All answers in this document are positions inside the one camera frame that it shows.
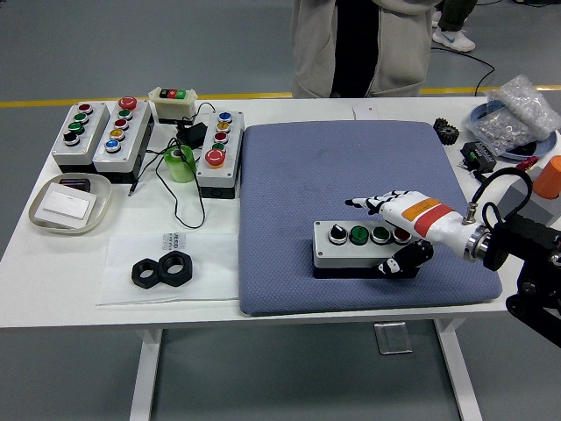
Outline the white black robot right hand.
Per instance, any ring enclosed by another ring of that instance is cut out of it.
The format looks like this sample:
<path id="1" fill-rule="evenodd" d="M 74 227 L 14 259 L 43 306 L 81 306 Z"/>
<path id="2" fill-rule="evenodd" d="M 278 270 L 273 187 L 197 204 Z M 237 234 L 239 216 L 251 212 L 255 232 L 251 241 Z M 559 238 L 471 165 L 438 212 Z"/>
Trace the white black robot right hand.
<path id="1" fill-rule="evenodd" d="M 448 246 L 465 260 L 475 260 L 473 247 L 480 225 L 465 225 L 461 214 L 435 198 L 418 191 L 393 190 L 382 196 L 347 199 L 345 203 L 366 208 L 370 215 L 379 214 L 389 224 L 418 238 L 412 251 L 404 247 L 379 264 L 378 270 L 384 275 L 399 274 L 423 264 L 435 244 Z"/>

